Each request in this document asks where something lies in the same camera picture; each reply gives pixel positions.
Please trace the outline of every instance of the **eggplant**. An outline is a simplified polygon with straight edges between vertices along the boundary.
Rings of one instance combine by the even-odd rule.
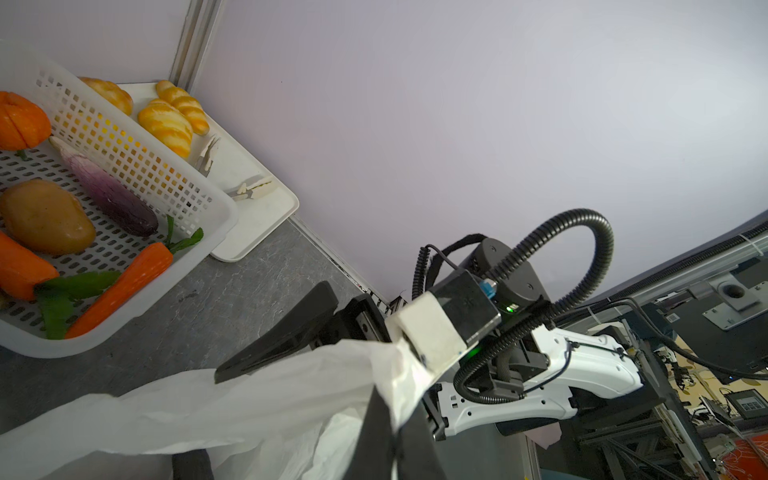
[[[126,233],[148,237],[157,232],[157,215],[141,198],[61,139],[50,137],[48,141],[96,206]]]

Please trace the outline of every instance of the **potato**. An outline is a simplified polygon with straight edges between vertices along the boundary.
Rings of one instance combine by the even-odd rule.
[[[74,195],[53,182],[26,181],[0,197],[5,228],[30,250],[51,255],[85,250],[96,229]]]

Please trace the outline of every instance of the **orange pumpkin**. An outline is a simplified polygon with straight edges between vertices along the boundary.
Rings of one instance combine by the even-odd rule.
[[[21,95],[0,91],[0,150],[37,147],[51,136],[45,112]]]

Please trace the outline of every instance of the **croissant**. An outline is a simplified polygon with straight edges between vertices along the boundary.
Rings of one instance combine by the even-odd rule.
[[[192,145],[192,125],[173,105],[155,98],[138,115],[139,125],[179,157],[187,158]]]
[[[192,124],[194,133],[205,135],[208,133],[208,121],[205,119],[205,112],[200,102],[190,97],[186,90],[174,87],[174,84],[168,80],[159,81],[155,86],[157,96],[167,101],[187,117]]]
[[[96,90],[96,93],[106,98],[109,103],[119,108],[124,114],[130,115],[134,110],[134,99],[116,84],[111,81],[99,80],[98,78],[80,77],[88,87]]]

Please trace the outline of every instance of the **perforated basket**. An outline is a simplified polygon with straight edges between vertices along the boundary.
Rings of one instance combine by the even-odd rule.
[[[34,304],[15,300],[0,312],[0,345],[26,356],[70,356],[104,342],[157,302],[224,239],[237,222],[237,209],[232,199],[186,161],[44,55],[0,40],[0,65],[0,91],[12,91],[39,105],[50,118],[54,135],[117,178],[152,207],[160,220],[160,231],[154,237],[137,238],[122,232],[94,205],[47,141],[27,150],[28,161],[15,152],[0,151],[0,194],[33,178],[53,181],[78,197],[96,227],[96,241],[84,252],[41,255],[61,275],[125,270],[142,249],[163,239],[166,215],[176,220],[175,237],[189,237],[198,227],[205,233],[198,245],[177,253],[168,270],[83,336],[46,339],[45,325]],[[2,220],[0,229],[5,231]],[[94,301],[76,305],[70,322]]]

